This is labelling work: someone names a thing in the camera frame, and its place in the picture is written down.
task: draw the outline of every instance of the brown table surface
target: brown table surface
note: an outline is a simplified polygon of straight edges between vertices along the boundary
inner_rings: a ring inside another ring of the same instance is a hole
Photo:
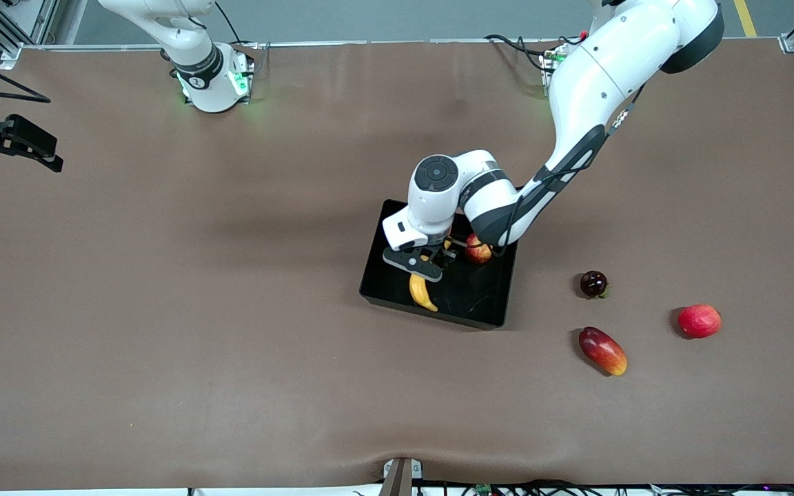
[[[507,324],[357,289],[417,161],[517,183],[554,135],[540,75],[486,44],[271,50],[254,99],[180,102],[155,52],[26,50],[62,174],[0,157],[0,489],[429,479],[794,482],[794,56],[725,41],[656,76],[520,241]],[[586,301],[590,269],[611,297]],[[675,309],[709,302],[719,335]],[[597,326],[627,350],[580,357]]]

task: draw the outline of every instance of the red apple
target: red apple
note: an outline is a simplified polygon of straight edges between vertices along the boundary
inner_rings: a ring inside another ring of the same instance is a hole
[[[489,248],[485,242],[481,242],[475,234],[472,233],[468,236],[466,243],[467,248],[464,249],[464,254],[471,263],[485,264],[489,258],[492,258],[492,248]]]
[[[678,324],[691,338],[715,335],[722,327],[722,316],[708,304],[693,304],[678,314]]]
[[[596,329],[584,327],[578,335],[580,349],[611,375],[621,375],[627,371],[627,355],[624,349],[611,336]]]

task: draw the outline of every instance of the yellow banana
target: yellow banana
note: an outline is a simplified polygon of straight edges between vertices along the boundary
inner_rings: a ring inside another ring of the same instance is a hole
[[[445,248],[449,248],[451,241],[447,239],[444,242]],[[427,255],[422,255],[422,261],[428,261]],[[409,275],[409,294],[412,295],[412,300],[419,305],[419,307],[428,308],[430,311],[438,311],[437,305],[431,302],[431,296],[428,296],[428,282],[422,276],[416,274]]]

